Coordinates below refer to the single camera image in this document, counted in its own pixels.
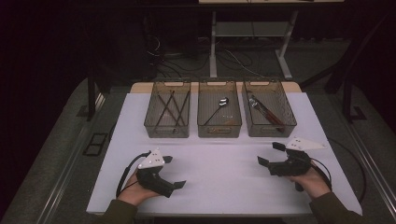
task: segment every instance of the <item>person's left hand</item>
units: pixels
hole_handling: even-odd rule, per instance
[[[137,170],[134,170],[134,173],[125,184],[125,189],[120,193],[117,199],[138,206],[146,199],[160,196],[160,194],[151,189],[143,188],[139,182],[137,182],[136,172]]]

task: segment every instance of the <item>white table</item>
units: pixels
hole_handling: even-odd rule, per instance
[[[333,191],[346,208],[361,214],[361,206],[305,93],[287,93],[298,123],[290,138],[249,137],[239,95],[244,122],[239,137],[209,139],[198,137],[195,88],[191,89],[190,137],[180,139],[150,139],[143,125],[150,94],[127,95],[87,212],[104,213],[115,198],[124,168],[137,155],[159,147],[164,156],[174,158],[165,164],[160,176],[171,183],[182,180],[187,183],[170,198],[157,197],[142,203],[140,216],[290,217],[311,214],[306,193],[296,191],[286,178],[270,175],[267,168],[257,162],[257,156],[269,161],[284,161],[286,153],[272,149],[271,143],[287,144],[297,136],[326,146],[307,153],[329,168]]]

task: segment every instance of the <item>gray floor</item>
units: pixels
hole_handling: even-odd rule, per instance
[[[239,41],[238,46],[241,46],[239,49],[228,47],[232,46],[235,40],[227,41],[218,43],[218,57],[222,56],[221,59],[224,62],[224,64],[219,63],[219,77],[254,76],[249,71],[241,69],[238,64],[227,61],[226,59],[232,60],[233,56],[227,51],[220,51],[221,49],[232,52],[243,64],[248,64],[251,59],[252,65],[248,69],[255,73],[263,76],[281,75],[274,54],[274,49],[279,46],[278,41],[268,39],[256,40],[256,42]],[[348,42],[343,40],[291,42],[286,53],[286,60],[293,75],[293,81],[304,81],[332,65],[342,56],[347,46]],[[181,76],[196,79],[200,76],[208,76],[208,64],[205,63],[207,55],[207,53],[202,53],[198,60],[177,59],[171,62],[180,66],[183,64],[183,69],[177,68]],[[199,68],[202,64],[205,66],[197,71],[187,71]],[[161,72],[158,77],[178,77],[177,72],[172,69],[160,66],[159,69]],[[325,82],[326,78],[314,83],[305,91],[357,197],[361,196],[363,190],[362,176],[358,164],[345,150],[346,147],[355,155],[359,155],[357,152],[360,145],[354,140],[351,130],[358,134],[367,147],[390,188],[396,189],[395,134],[357,88],[353,90],[352,105],[361,108],[367,120],[357,120],[352,125],[347,124],[340,113],[342,93],[326,94],[322,89]],[[2,224],[91,223],[96,218],[95,215],[87,214],[85,209],[106,155],[109,135],[130,87],[113,88],[113,91],[105,95],[102,101],[98,101],[98,112],[92,121],[87,122],[86,118],[78,116],[80,109],[87,104],[86,86],[86,81],[82,82],[70,96],[64,112],[21,185]],[[99,157],[83,156],[82,151],[93,133],[109,134],[104,151]],[[395,223],[374,180],[369,172],[365,173],[367,190],[361,203],[363,214],[369,223]],[[312,217],[288,217],[284,220],[289,224],[316,223]],[[261,219],[242,219],[237,223],[247,222],[265,223]]]

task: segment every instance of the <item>spoon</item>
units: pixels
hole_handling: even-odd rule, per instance
[[[218,111],[219,111],[222,107],[226,106],[229,102],[230,102],[230,100],[229,100],[227,97],[221,98],[221,99],[219,100],[219,108],[212,114],[212,116],[210,116],[210,118],[205,122],[204,125],[206,125],[206,124],[213,118],[213,116],[215,116],[215,114],[218,113]]]

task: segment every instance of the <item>hand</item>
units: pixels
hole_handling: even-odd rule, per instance
[[[152,191],[151,189],[143,188],[139,182],[137,182],[136,172],[137,170],[135,170],[128,179],[125,184],[126,189],[120,193],[120,196],[117,199],[138,206],[146,199],[159,196],[160,194]]]
[[[287,179],[299,183],[312,200],[331,192],[323,177],[312,167],[304,175],[287,176]]]

